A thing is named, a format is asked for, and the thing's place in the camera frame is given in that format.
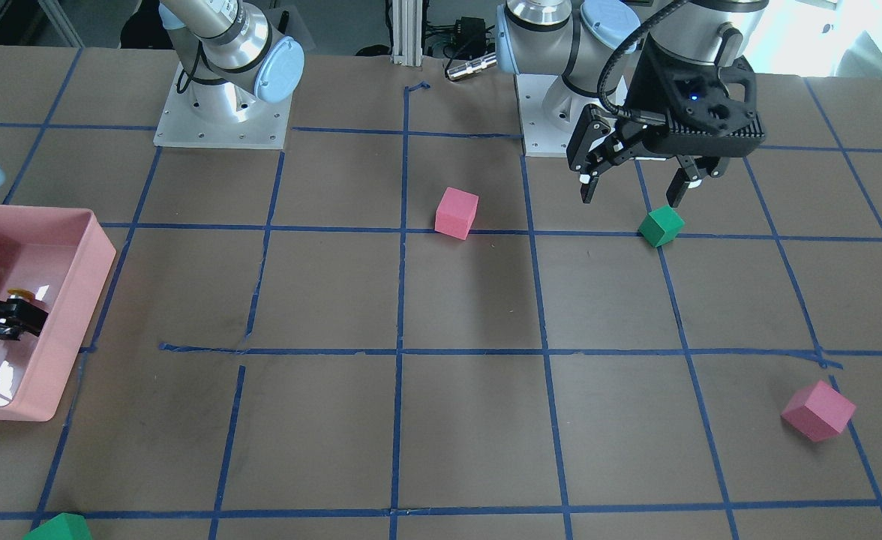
pink plastic bin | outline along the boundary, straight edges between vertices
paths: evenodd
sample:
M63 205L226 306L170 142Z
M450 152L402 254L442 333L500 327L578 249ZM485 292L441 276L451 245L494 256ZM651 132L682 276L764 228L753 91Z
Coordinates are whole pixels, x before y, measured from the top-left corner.
M0 341L0 420L54 416L114 259L94 212L0 205L0 300L29 290L48 312L40 336Z

metal mounting plate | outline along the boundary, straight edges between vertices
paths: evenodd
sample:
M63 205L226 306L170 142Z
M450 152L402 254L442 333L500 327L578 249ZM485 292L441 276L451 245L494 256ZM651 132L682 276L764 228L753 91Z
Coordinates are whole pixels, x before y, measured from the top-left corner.
M280 103L263 103L262 112L243 122L215 124L198 116L188 93L179 94L174 86L167 92L164 111L157 121L155 146L176 148L242 148L284 150L291 98Z

black cable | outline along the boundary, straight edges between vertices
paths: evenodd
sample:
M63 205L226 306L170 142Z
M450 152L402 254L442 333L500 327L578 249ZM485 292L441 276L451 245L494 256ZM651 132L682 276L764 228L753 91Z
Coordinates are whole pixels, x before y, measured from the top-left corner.
M394 25L391 24L391 0L384 0L384 25L387 26L387 40L394 50Z
M642 124L659 125L654 120L644 118L639 113L634 112L634 110L626 109L623 106L611 103L610 98L605 94L605 86L608 83L609 76L611 76L611 71L615 68L615 65L618 64L624 54L627 53L627 50L640 41L645 34L650 32L651 29L657 26L661 21L666 20L668 15L673 14L674 11L678 11L679 8L684 6L684 4L687 4L689 1L690 0L674 0L670 4L667 4L667 6L662 7L658 13L651 15L651 18L644 21L643 24L637 27L628 37L624 38L622 44L618 45L615 52L612 52L611 57L608 58L607 64L604 65L604 69L601 71L601 75L598 77L598 99L600 100L601 105L608 110L609 113L618 116L619 119L633 120Z
M191 85L191 81L194 81L194 73L198 71L198 62L201 62L202 54L203 51L201 49L201 41L198 41L198 52L196 55L194 55L194 65L191 66L191 72L188 73L187 71L184 71L184 68L182 68L181 75L178 76L178 82L176 83L176 85L174 85L174 89L180 95L183 95L183 93L187 92L188 86ZM183 81L185 75L187 75L187 82L184 83L184 86L181 86L181 81Z
M485 37L485 35L488 35L488 32L491 32L494 29L495 29L495 25L492 24L491 26L485 28L483 31L479 31L478 33L472 35L472 37L468 38L468 41L465 41L464 43L462 43L461 48L459 48L458 51L454 53L454 55L450 55L450 57L448 57L448 65L446 65L444 68L444 78L448 79L448 70L451 69L451 65L455 63L455 59L458 56L460 56L461 53L464 52L465 49L468 48L468 45L470 45L473 42L475 42L476 40L478 40L478 38Z

